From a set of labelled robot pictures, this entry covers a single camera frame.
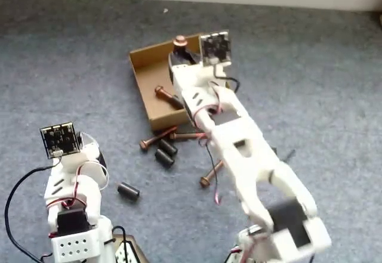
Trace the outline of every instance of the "white plastic bracket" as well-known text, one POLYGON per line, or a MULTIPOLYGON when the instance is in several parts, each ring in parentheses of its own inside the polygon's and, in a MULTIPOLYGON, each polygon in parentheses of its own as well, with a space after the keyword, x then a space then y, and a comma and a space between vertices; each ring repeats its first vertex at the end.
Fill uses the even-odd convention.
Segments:
POLYGON ((52 239, 56 263, 81 261, 100 256, 101 244, 98 230, 60 236, 52 239))

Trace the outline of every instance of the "screw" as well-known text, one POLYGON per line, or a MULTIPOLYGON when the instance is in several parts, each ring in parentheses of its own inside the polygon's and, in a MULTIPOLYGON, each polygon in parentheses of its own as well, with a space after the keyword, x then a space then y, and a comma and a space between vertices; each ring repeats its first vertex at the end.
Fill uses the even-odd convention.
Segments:
POLYGON ((205 133, 189 133, 189 134, 176 134, 176 133, 171 133, 169 135, 170 139, 175 140, 175 139, 197 139, 200 137, 204 137, 205 133))
POLYGON ((223 161, 219 161, 215 167, 210 170, 210 172, 205 176, 205 177, 201 177, 201 180, 200 180, 200 184, 202 186, 202 188, 206 188, 210 185, 210 180, 211 178, 215 175, 215 172, 218 172, 219 169, 221 169, 223 167, 223 161))
POLYGON ((185 47, 187 45, 187 39, 183 35, 177 35, 173 40, 173 44, 177 47, 185 47))
POLYGON ((154 89, 155 95, 158 98, 162 98, 169 102, 175 109, 183 109, 183 103, 179 100, 178 97, 172 95, 171 93, 167 92, 163 86, 157 86, 154 89))
POLYGON ((161 133, 160 135, 155 136, 155 137, 153 137, 153 138, 151 138, 151 139, 148 139, 148 140, 141 140, 141 141, 139 142, 139 146, 141 147, 141 149, 142 149, 143 151, 147 151, 147 150, 149 149, 149 146, 150 146, 151 144, 153 144, 155 141, 157 141, 157 140, 163 138, 163 137, 166 136, 167 134, 169 134, 169 133, 171 133, 171 132, 174 132, 176 129, 177 129, 177 127, 175 126, 175 127, 172 127, 172 128, 170 128, 170 129, 164 131, 164 132, 161 133))

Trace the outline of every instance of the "white plastic part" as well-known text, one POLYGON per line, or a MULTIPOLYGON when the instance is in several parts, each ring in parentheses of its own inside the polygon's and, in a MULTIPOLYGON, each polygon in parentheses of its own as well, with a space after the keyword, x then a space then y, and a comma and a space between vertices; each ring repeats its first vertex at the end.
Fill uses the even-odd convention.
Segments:
MULTIPOLYGON (((257 196, 256 183, 260 181, 268 181, 287 197, 295 197, 308 217, 305 225, 312 239, 310 246, 303 246, 297 250, 289 231, 280 231, 273 234, 267 242, 257 244, 253 252, 254 257, 259 262, 271 258, 274 258, 275 262, 278 258, 282 258, 282 262, 293 262, 330 246, 331 241, 326 228, 316 217, 314 198, 289 165, 279 160, 236 94, 224 87, 220 79, 214 77, 213 67, 202 67, 200 63, 191 66, 182 64, 173 66, 172 72, 177 96, 185 102, 198 128, 209 136, 209 145, 216 158, 221 159, 229 171, 242 208, 251 221, 267 233, 272 233, 272 218, 257 196), (211 81, 220 86, 211 89, 211 81), (216 125, 208 113, 208 108, 218 104, 224 112, 236 113, 237 118, 216 125)), ((219 76, 225 76, 220 64, 216 66, 216 72, 219 76)), ((238 244, 241 247, 246 247, 252 242, 245 236, 248 235, 239 234, 238 244)), ((239 257, 238 254, 232 255, 229 260, 239 257)))
POLYGON ((138 263, 138 258, 135 256, 131 245, 126 242, 127 259, 125 258, 125 246, 123 243, 119 245, 115 252, 115 258, 117 263, 138 263))
MULTIPOLYGON (((100 188, 107 183, 101 164, 97 158, 100 155, 98 144, 92 141, 83 146, 81 151, 62 157, 61 163, 52 168, 51 175, 45 190, 44 199, 48 205, 53 200, 73 197, 76 182, 76 171, 81 166, 77 178, 77 198, 86 202, 85 209, 88 221, 95 225, 100 217, 101 193, 100 188)), ((60 203, 48 208, 48 224, 50 232, 57 231, 57 214, 63 210, 60 203)))
POLYGON ((56 263, 83 261, 101 254, 100 238, 96 229, 53 238, 52 247, 56 263))
MULTIPOLYGON (((77 180, 77 198, 87 205, 85 212, 92 229, 52 238, 54 262, 79 263, 86 260, 87 263, 115 263, 114 245, 110 241, 113 238, 112 223, 100 215, 100 188, 107 184, 108 177, 97 161, 100 155, 97 142, 85 134, 83 143, 79 153, 62 157, 61 162, 52 168, 44 199, 49 204, 53 200, 73 197, 77 180), (76 179, 79 166, 82 166, 81 172, 76 179)), ((57 163, 58 159, 53 159, 53 164, 57 163)), ((63 208, 60 202, 48 208, 48 224, 52 233, 57 231, 57 215, 63 208)))
POLYGON ((112 223, 105 216, 99 218, 95 229, 52 239, 55 263, 82 262, 115 263, 112 239, 112 223))
MULTIPOLYGON (((210 136, 217 158, 224 162, 233 178, 244 212, 253 223, 273 230, 273 221, 260 202, 256 189, 257 182, 268 181, 271 177, 273 185, 286 196, 296 197, 308 216, 315 216, 317 207, 312 195, 292 169, 279 160, 236 94, 223 86, 214 87, 214 91, 208 85, 209 81, 215 80, 212 70, 212 67, 200 64, 173 67, 175 90, 183 97, 191 115, 195 116, 197 126, 210 136), (207 109, 200 110, 203 105, 218 103, 224 111, 233 111, 239 118, 216 125, 207 109), (245 145, 237 148, 235 144, 241 141, 245 145)), ((217 65, 217 73, 224 75, 222 71, 223 67, 217 65)))

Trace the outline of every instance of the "open cardboard box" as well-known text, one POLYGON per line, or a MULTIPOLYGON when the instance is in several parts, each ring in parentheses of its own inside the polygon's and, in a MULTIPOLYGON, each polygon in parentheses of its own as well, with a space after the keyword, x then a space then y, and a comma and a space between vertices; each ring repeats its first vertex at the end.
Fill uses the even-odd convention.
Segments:
MULTIPOLYGON (((199 52, 199 35, 188 36, 186 39, 187 48, 193 52, 199 52)), ((153 131, 189 122, 185 109, 176 110, 166 101, 158 99, 154 92, 155 87, 160 85, 168 92, 175 93, 168 71, 168 54, 172 51, 172 47, 172 41, 168 41, 134 50, 129 54, 153 131)))

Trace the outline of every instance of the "gray carpet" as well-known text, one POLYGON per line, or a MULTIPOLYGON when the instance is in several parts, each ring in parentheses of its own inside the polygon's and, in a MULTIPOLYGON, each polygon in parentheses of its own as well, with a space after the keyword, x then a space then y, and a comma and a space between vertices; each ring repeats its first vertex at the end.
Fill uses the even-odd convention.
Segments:
MULTIPOLYGON (((364 13, 130 0, 0 0, 0 202, 28 170, 47 165, 42 126, 73 121, 95 137, 111 183, 102 211, 153 262, 222 263, 247 219, 226 172, 221 206, 198 180, 210 168, 195 142, 177 145, 172 171, 138 142, 150 136, 127 52, 174 35, 230 29, 238 97, 312 192, 332 248, 316 263, 380 262, 382 31, 364 13), (116 192, 141 190, 132 205, 116 192)), ((48 173, 23 184, 11 227, 49 253, 42 195, 48 173)), ((280 195, 259 186, 270 204, 280 195)), ((28 262, 0 223, 1 262, 28 262)))

